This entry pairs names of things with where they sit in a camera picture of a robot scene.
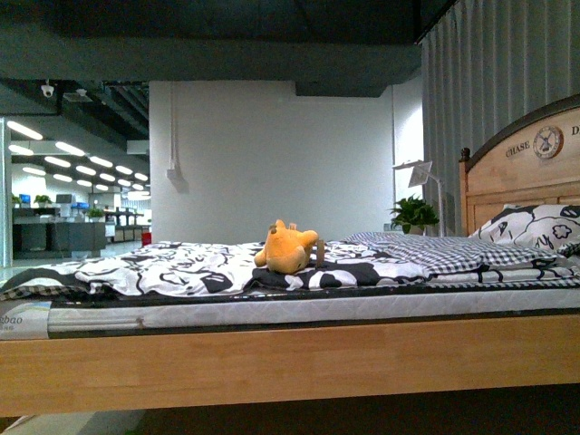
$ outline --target wooden bed frame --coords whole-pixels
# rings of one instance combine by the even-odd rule
[[[580,204],[577,130],[580,98],[560,101],[461,162],[466,231],[505,203]],[[4,416],[578,382],[580,314],[0,342]]]

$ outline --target duvet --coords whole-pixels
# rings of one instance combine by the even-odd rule
[[[8,280],[0,300],[113,292],[124,296],[196,297],[326,289],[530,288],[580,285],[576,266],[537,248],[465,237],[357,233],[326,243],[324,262],[296,275],[254,265],[263,243],[160,242],[129,254],[28,269]]]

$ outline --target security camera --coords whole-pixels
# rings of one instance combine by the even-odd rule
[[[43,84],[40,89],[43,90],[43,94],[46,98],[51,98],[53,96],[54,93],[54,86],[51,86],[48,83],[48,80],[46,81],[46,84]]]

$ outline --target mattress label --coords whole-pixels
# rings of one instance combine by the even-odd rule
[[[0,340],[48,338],[51,302],[10,301],[0,304]]]

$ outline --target red object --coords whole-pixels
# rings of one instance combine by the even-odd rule
[[[146,245],[151,244],[151,233],[142,233],[141,234],[141,247],[145,247]]]

